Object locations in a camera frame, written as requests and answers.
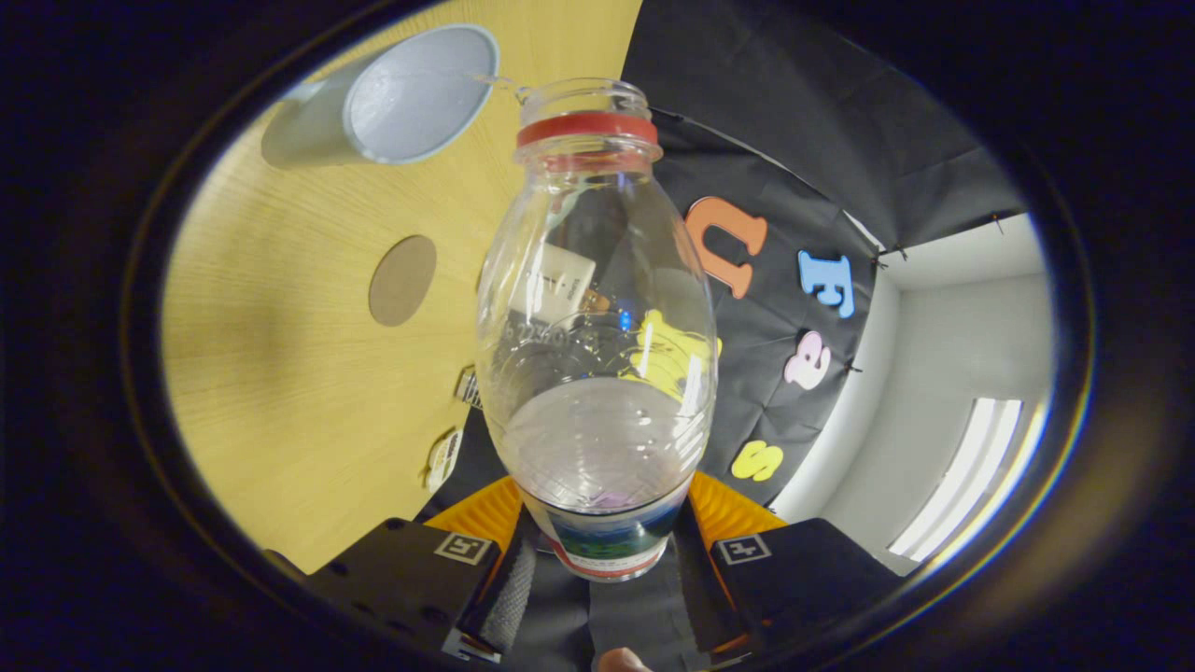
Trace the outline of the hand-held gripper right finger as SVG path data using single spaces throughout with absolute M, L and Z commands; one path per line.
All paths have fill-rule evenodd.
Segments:
M 828 520 L 783 523 L 701 472 L 676 519 L 674 548 L 695 643 L 709 654 L 805 644 L 903 582 Z

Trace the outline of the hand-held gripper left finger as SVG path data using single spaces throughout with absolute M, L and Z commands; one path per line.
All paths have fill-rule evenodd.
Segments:
M 537 552 L 511 477 L 428 519 L 388 518 L 304 575 L 333 607 L 419 650 L 500 664 L 529 600 Z

